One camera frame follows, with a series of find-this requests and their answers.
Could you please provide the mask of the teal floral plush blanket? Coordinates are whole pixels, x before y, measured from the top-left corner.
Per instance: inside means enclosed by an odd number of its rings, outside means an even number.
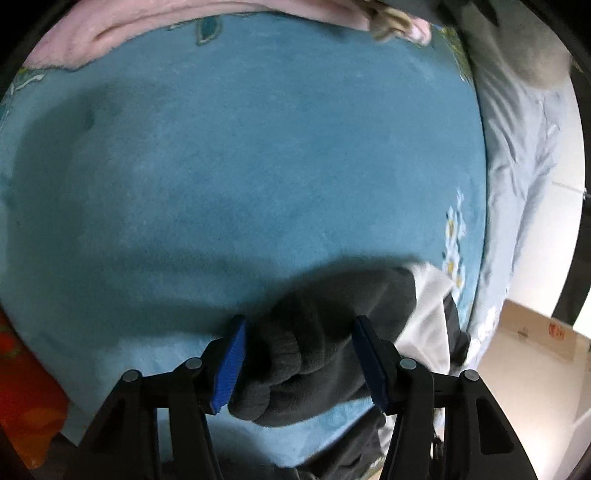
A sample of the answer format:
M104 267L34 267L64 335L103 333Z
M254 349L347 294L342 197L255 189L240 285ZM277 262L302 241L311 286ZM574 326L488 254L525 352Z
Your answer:
M221 19L204 45L190 22L24 71L1 101L1 303L72 442L124 371L339 271L430 264L470 316L487 163L456 32Z

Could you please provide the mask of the pink folded blanket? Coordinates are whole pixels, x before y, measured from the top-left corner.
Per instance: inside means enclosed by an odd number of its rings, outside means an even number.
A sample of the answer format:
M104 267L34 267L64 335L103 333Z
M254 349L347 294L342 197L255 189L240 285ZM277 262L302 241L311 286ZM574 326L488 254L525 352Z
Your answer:
M197 23L197 43L204 45L221 34L223 15L259 12L368 31L379 42L400 38L427 46L432 40L432 22L426 13L384 1L91 0L77 2L35 45L24 67L78 69L141 34L192 21Z

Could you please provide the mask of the black and white fleece jacket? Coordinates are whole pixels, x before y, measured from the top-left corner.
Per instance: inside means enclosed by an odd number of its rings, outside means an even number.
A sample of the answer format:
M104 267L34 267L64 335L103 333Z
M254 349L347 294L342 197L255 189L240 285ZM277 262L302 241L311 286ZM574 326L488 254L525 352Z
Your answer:
M370 391L351 331L365 316L379 338L435 373L464 362L454 283L430 264L342 272L288 294L246 330L229 413L263 427L320 419Z

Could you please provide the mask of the red floral cloth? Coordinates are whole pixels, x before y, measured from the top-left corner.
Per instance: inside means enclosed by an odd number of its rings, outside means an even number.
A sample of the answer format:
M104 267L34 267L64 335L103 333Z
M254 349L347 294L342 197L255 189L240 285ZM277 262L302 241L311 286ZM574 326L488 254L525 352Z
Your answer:
M24 465L34 470L47 457L65 423L69 400L1 315L1 427Z

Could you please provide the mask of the cardboard box with red stamp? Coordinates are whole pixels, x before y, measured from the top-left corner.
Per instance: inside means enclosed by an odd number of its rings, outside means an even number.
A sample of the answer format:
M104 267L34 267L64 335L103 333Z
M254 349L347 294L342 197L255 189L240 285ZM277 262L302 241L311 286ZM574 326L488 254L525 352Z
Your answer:
M590 447L590 340L507 301L479 372L537 477L569 478Z

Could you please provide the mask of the grey floral quilt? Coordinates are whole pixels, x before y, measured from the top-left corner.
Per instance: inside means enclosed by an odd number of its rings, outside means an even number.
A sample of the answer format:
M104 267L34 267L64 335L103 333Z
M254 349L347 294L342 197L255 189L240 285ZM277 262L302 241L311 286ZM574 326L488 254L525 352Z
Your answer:
M472 63L487 153L487 225L469 334L494 334L528 230L558 162L572 57L522 3L492 23L466 7L460 29Z

